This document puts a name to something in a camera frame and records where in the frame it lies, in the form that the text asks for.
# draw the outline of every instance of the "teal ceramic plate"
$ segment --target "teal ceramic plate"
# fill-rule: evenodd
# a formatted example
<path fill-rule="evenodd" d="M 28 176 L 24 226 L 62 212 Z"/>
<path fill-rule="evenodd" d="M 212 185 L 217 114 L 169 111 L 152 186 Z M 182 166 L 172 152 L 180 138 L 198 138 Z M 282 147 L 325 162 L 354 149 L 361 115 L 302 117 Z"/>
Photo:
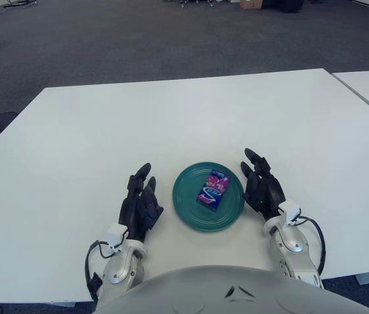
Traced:
<path fill-rule="evenodd" d="M 196 201 L 212 169 L 231 176 L 231 183 L 216 212 Z M 243 187 L 227 167 L 201 162 L 186 168 L 177 177 L 173 187 L 173 203 L 176 212 L 189 226 L 204 232 L 219 231 L 229 227 L 243 211 Z"/>

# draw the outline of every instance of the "cardboard box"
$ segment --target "cardboard box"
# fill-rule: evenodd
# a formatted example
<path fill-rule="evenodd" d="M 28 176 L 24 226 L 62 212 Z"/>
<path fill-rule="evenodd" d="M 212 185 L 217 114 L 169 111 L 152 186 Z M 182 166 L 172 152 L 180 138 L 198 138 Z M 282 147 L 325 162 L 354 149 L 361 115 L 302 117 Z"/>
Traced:
<path fill-rule="evenodd" d="M 243 9 L 261 9 L 263 0 L 239 0 L 239 5 Z"/>

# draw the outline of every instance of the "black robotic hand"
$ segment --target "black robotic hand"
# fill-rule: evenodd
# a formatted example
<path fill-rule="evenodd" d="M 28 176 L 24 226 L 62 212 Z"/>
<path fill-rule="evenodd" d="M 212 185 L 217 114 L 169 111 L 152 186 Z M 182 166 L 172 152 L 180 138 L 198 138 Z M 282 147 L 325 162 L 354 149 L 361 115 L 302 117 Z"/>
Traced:
<path fill-rule="evenodd" d="M 260 211 L 266 220 L 279 216 L 278 205 L 285 201 L 279 181 L 270 173 L 270 166 L 264 157 L 249 148 L 244 153 L 255 166 L 253 171 L 249 165 L 241 162 L 241 170 L 247 178 L 245 201 L 255 211 Z"/>
<path fill-rule="evenodd" d="M 131 175 L 128 182 L 128 196 L 122 203 L 119 223 L 128 227 L 128 239 L 141 242 L 145 240 L 145 233 L 152 229 L 158 217 L 163 212 L 154 194 L 156 178 L 151 177 L 144 188 L 144 181 L 151 170 L 151 165 L 145 164 Z"/>

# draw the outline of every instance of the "purple package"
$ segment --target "purple package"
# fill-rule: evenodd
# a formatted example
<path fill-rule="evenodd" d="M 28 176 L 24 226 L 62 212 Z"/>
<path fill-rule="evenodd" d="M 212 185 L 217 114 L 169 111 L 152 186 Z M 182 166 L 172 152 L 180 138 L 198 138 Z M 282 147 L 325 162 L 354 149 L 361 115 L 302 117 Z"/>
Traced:
<path fill-rule="evenodd" d="M 213 211 L 217 211 L 222 196 L 227 186 L 230 184 L 230 181 L 231 177 L 229 175 L 217 170 L 212 170 L 196 199 Z"/>

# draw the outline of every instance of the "small box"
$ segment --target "small box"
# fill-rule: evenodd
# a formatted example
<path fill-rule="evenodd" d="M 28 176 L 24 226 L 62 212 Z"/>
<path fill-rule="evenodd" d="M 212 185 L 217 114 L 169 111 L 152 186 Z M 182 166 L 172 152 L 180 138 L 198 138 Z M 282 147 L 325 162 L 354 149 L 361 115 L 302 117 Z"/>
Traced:
<path fill-rule="evenodd" d="M 239 0 L 239 5 L 243 9 L 261 9 L 263 0 Z"/>
<path fill-rule="evenodd" d="M 230 181 L 231 177 L 229 175 L 217 170 L 212 170 L 198 194 L 198 202 L 213 211 L 217 211 L 222 196 L 230 184 Z"/>

